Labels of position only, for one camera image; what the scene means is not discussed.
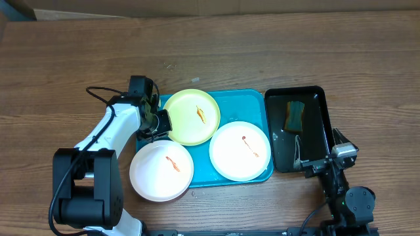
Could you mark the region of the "white plate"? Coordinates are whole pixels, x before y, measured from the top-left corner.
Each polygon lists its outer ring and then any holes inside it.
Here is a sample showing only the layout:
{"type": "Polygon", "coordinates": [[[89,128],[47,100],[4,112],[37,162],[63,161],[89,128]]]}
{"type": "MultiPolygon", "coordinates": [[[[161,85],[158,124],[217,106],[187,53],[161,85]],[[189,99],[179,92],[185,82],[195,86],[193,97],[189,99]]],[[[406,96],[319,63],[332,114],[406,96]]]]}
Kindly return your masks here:
{"type": "Polygon", "coordinates": [[[246,182],[260,176],[268,167],[270,143],[259,127],[235,121],[216,131],[209,144],[209,158],[223,177],[246,182]]]}

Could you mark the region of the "yellow plate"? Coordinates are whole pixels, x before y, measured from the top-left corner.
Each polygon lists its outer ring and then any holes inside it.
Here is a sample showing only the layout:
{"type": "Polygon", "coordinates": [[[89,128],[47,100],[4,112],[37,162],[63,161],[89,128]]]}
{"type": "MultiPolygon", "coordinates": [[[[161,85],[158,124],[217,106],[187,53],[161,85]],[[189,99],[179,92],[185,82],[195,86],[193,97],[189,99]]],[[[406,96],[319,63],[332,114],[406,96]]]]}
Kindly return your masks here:
{"type": "Polygon", "coordinates": [[[181,90],[170,96],[163,108],[168,111],[171,120],[169,138],[184,146],[208,141],[220,125],[218,104],[202,90],[181,90]]]}

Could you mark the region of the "green yellow sponge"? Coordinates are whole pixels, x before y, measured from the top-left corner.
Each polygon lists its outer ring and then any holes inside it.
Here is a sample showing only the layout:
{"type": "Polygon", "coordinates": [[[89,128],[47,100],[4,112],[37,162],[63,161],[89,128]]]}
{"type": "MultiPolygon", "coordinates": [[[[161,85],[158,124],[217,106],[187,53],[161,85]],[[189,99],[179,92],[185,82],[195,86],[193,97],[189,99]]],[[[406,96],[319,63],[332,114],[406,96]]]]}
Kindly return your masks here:
{"type": "Polygon", "coordinates": [[[288,132],[303,131],[303,113],[305,104],[300,101],[290,101],[286,104],[285,123],[283,129],[288,132]]]}

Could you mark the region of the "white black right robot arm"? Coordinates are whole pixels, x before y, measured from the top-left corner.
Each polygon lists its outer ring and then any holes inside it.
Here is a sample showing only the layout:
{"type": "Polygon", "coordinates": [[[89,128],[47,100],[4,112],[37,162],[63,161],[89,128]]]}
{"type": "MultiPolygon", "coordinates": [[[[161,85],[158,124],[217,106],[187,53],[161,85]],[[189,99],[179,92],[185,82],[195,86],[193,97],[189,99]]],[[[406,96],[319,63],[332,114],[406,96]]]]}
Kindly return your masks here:
{"type": "Polygon", "coordinates": [[[349,186],[345,170],[352,166],[353,157],[328,157],[302,164],[306,178],[318,177],[325,202],[306,217],[299,235],[379,234],[377,228],[369,227],[373,221],[375,194],[364,186],[349,186]],[[323,221],[319,227],[307,227],[309,219],[324,206],[329,208],[331,219],[323,221]]]}

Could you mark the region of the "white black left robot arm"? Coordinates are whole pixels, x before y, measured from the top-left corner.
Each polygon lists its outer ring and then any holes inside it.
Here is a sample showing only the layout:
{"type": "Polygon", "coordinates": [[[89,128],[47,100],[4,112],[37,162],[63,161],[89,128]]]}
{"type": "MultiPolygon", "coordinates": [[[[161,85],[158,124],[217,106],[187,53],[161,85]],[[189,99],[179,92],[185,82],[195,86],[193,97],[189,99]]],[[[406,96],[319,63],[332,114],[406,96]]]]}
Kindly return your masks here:
{"type": "Polygon", "coordinates": [[[49,227],[75,228],[76,235],[145,235],[144,223],[123,208],[118,157],[132,135],[146,142],[167,136],[171,122],[159,108],[158,86],[133,75],[126,92],[105,100],[106,113],[83,141],[58,149],[52,159],[49,227]]]}

